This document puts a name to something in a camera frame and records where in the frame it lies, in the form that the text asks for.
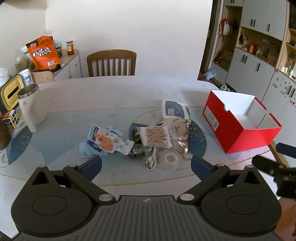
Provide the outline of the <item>blue wet wipe pack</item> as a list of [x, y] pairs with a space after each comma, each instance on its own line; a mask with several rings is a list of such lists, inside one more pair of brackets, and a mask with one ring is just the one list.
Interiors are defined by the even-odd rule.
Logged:
[[[114, 133], [120, 137], [123, 136], [123, 132], [118, 130], [114, 126], [108, 126], [106, 128], [107, 131]], [[82, 158], [91, 158], [94, 156], [107, 156], [108, 153], [102, 149], [99, 149], [98, 145], [95, 145], [92, 141], [88, 140], [87, 142], [79, 143], [79, 152]]]

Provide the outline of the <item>orange snack sachet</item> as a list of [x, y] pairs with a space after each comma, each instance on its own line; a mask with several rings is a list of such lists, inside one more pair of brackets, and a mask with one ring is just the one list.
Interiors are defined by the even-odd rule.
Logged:
[[90, 127], [87, 138], [96, 144], [99, 149], [108, 153], [120, 152], [123, 155], [127, 155], [134, 145], [134, 141], [124, 140], [117, 134], [97, 125]]

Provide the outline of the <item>silver foil snack bag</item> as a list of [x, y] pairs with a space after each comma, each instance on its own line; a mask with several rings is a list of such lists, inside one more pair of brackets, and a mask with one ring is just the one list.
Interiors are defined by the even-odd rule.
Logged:
[[185, 154], [188, 152], [189, 121], [182, 118], [165, 118], [157, 122], [166, 126], [170, 134], [171, 149]]

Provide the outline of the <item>black wrapper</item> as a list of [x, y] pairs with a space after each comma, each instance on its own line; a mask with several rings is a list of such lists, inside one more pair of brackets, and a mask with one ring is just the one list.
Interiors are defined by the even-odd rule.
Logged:
[[143, 158], [146, 156], [146, 148], [142, 144], [134, 144], [127, 156], [131, 159]]

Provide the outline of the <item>cotton swab bag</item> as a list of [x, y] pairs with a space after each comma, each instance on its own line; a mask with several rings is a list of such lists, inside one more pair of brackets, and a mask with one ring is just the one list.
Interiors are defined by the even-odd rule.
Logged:
[[146, 147], [170, 149], [172, 147], [170, 133], [166, 126], [137, 127], [142, 144]]

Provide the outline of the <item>white tissue pack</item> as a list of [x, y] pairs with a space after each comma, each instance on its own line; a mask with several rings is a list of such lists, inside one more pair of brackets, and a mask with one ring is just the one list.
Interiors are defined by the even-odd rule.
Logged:
[[163, 100], [162, 103], [162, 116], [163, 118], [181, 118], [188, 120], [191, 123], [191, 114], [186, 104], [172, 101]]

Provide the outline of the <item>dark green snack packet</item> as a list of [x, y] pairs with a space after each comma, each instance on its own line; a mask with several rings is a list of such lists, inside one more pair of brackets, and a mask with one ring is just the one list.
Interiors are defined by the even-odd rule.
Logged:
[[140, 134], [139, 134], [137, 128], [134, 128], [132, 130], [132, 140], [134, 141], [135, 144], [142, 144]]

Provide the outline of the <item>clear tape roll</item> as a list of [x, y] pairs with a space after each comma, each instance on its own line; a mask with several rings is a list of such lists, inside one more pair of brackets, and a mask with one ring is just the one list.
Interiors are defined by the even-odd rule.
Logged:
[[160, 152], [157, 167], [164, 170], [177, 170], [182, 162], [182, 155], [176, 150], [169, 149]]

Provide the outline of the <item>red cardboard shoe box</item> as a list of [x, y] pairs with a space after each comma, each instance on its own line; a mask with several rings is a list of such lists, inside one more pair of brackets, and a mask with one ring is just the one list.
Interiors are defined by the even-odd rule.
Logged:
[[255, 96], [211, 90], [203, 111], [226, 154], [269, 145], [282, 125]]

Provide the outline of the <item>rubiks cube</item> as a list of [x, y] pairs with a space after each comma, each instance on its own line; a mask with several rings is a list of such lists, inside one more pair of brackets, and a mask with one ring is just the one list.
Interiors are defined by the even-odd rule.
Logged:
[[7, 111], [2, 118], [2, 121], [4, 123], [4, 125], [12, 130], [18, 127], [18, 124], [20, 122], [20, 118], [16, 112], [15, 109]]

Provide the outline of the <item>white side cabinet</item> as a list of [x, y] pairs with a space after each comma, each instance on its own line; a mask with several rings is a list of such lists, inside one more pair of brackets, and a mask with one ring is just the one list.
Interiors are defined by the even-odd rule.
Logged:
[[60, 58], [61, 69], [55, 73], [50, 71], [32, 72], [35, 83], [42, 84], [66, 79], [76, 79], [82, 77], [80, 56], [77, 49], [74, 50], [74, 55], [68, 55], [66, 50], [62, 51]]

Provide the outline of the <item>yellow green tissue box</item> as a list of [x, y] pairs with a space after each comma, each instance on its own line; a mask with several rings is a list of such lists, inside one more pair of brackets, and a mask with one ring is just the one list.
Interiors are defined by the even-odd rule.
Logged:
[[7, 111], [13, 110], [17, 107], [19, 104], [18, 93], [24, 87], [23, 79], [19, 74], [8, 80], [1, 87], [1, 113], [6, 113]]

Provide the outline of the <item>white canister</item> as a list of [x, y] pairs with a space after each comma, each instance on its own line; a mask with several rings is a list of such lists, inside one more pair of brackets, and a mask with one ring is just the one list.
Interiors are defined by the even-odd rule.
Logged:
[[24, 86], [34, 84], [34, 79], [30, 69], [24, 69], [20, 71], [18, 74], [22, 77]]

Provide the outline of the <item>wooden chair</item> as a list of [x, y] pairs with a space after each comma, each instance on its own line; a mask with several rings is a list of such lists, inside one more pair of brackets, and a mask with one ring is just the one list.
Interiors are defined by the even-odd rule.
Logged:
[[137, 54], [129, 50], [103, 50], [87, 56], [89, 77], [133, 76]]

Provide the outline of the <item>orange snack bag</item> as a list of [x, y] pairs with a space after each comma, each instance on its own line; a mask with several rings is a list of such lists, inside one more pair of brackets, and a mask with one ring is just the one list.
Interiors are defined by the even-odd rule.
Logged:
[[41, 36], [26, 44], [38, 71], [57, 72], [61, 69], [60, 59], [52, 36]]

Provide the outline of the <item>red sauce jar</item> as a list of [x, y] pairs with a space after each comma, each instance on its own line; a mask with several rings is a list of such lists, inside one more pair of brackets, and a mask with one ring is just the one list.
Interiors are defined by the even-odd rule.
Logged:
[[70, 55], [74, 55], [74, 42], [73, 41], [67, 41], [66, 42], [66, 46], [67, 46], [67, 54]]

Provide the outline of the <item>grey wall cabinet unit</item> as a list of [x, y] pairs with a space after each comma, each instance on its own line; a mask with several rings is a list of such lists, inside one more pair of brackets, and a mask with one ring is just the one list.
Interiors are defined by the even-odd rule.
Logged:
[[213, 1], [200, 71], [256, 96], [282, 125], [275, 142], [295, 145], [295, 1]]

